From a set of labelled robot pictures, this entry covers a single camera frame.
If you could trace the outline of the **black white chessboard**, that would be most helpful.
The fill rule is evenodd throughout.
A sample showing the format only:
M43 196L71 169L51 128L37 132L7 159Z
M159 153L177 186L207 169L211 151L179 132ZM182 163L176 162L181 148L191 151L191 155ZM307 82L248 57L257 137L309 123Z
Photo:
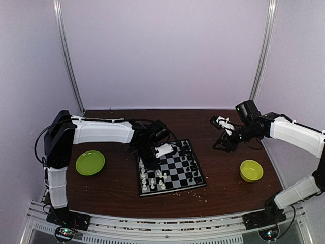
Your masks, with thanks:
M140 158L137 160L139 196L149 197L171 192L206 187L201 170L189 139L170 142L173 152L161 156L157 170L147 170Z

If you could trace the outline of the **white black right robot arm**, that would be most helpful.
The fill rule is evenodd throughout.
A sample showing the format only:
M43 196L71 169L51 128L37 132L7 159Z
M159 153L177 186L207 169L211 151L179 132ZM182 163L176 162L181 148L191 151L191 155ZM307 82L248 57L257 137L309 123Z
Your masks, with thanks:
M299 173L300 179L266 200L263 210L245 214L243 218L246 223L262 222L269 225L284 221L287 207L324 193L324 131L300 124L285 114L261 114L253 100L238 104L235 110L241 125L223 116L210 118L210 124L223 131L213 145L214 150L235 152L242 142L273 139L272 145L281 152L280 159L298 160L292 166L295 173L303 165L304 159L315 166L315 170L305 166L306 174Z

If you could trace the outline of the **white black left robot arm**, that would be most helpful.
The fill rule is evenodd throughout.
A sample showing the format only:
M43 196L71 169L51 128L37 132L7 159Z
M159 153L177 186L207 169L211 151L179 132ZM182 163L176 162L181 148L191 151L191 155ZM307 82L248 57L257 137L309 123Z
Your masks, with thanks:
M156 170L160 157L173 148L159 143L172 132L160 120L140 118L99 119L74 116L60 111L51 125L36 138L44 138L44 156L36 156L45 170L45 184L49 191L53 217L63 226L73 221L67 198L67 169L73 145L84 143L128 144L143 162L146 169Z

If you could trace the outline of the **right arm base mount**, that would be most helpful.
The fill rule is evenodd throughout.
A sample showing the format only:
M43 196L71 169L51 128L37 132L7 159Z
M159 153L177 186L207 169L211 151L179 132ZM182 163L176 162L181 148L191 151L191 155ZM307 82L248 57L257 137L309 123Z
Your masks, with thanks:
M287 219L284 213L267 216L263 210L246 213L242 218L246 230L257 229L260 238L268 242L280 237L279 223Z

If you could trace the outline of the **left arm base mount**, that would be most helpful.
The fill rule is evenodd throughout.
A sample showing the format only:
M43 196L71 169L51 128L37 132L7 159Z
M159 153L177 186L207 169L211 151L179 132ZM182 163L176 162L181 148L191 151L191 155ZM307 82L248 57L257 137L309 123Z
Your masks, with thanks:
M79 231L87 231L91 216L70 212L67 220L60 220L54 213L48 213L46 221L57 225L54 237L61 243L71 241Z

